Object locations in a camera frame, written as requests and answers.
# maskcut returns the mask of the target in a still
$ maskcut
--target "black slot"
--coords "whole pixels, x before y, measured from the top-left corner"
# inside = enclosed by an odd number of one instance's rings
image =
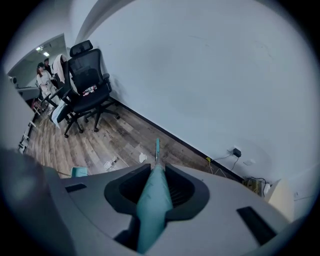
[[[66,186],[65,190],[70,193],[70,192],[74,192],[77,190],[82,190],[85,189],[87,186],[85,184],[79,183],[79,184],[75,184],[75,185],[71,185],[71,186]]]
[[[104,189],[104,197],[118,213],[136,216],[138,200],[151,172],[150,164],[110,181]]]
[[[183,221],[195,217],[208,203],[209,189],[201,180],[165,165],[165,178],[169,187],[173,209],[165,214],[165,221]]]
[[[277,235],[252,207],[248,206],[236,211],[261,246]]]

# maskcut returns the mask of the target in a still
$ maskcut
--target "chair seat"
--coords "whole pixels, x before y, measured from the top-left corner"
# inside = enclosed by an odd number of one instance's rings
[[[87,96],[80,96],[76,104],[74,104],[73,111],[75,113],[82,113],[89,111],[98,105],[101,105],[109,97],[109,89],[106,84],[99,86],[94,92]]]

